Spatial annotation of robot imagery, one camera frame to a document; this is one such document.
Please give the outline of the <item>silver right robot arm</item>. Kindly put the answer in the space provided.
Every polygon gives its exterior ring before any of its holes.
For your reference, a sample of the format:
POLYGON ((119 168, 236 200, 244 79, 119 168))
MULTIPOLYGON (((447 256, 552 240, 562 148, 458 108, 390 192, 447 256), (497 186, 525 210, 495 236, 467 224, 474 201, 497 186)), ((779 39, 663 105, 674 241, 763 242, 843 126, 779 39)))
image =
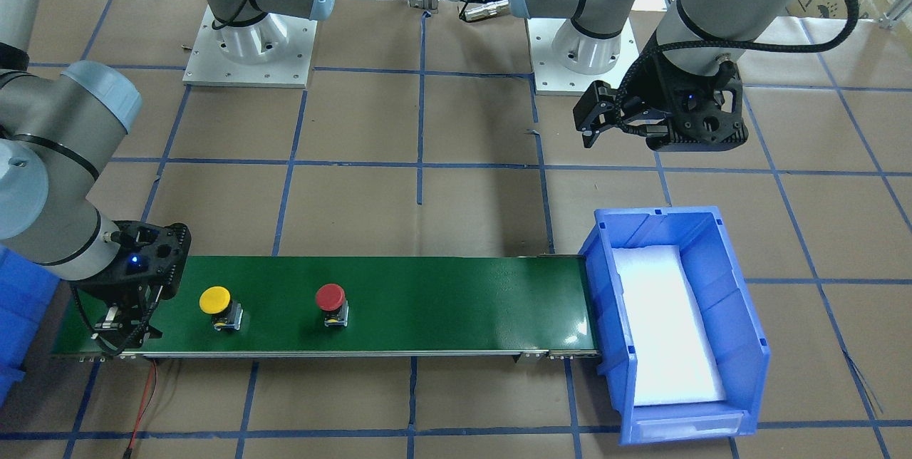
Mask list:
MULTIPOLYGON (((117 357, 162 336, 151 316, 178 293, 191 232, 112 221, 89 202, 143 99, 94 61, 55 79, 29 73, 37 1, 2 0, 2 244, 68 281, 89 339, 117 357)), ((185 81, 303 88, 317 21, 334 3, 207 0, 185 81)))

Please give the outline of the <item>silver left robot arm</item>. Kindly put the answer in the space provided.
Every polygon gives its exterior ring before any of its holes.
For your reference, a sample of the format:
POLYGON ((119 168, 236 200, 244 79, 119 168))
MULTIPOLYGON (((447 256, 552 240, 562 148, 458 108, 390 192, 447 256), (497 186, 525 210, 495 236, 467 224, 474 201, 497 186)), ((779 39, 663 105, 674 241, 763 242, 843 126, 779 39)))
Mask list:
MULTIPOLYGON (((509 0, 514 16, 564 20, 574 40, 612 46, 635 0, 509 0)), ((763 43, 759 37, 792 0, 674 0, 617 86, 594 81, 576 103, 574 127, 590 148, 607 130, 645 138, 654 151, 701 153, 742 146, 738 59, 745 51, 821 53, 847 40, 858 0, 844 0, 846 23, 824 43, 763 43)))

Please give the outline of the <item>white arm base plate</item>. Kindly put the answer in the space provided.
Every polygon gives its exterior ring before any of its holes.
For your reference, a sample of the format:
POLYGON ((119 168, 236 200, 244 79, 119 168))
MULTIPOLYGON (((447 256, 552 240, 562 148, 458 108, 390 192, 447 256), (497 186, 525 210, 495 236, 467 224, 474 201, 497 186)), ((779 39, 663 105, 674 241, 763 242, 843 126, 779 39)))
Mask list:
POLYGON ((295 88, 309 82, 317 21, 268 14, 248 27, 215 30, 203 14, 182 81, 215 88, 295 88))
POLYGON ((616 88, 638 58, 630 21, 609 39, 583 36, 567 19, 528 19, 527 30, 537 94, 581 95, 596 80, 616 88))

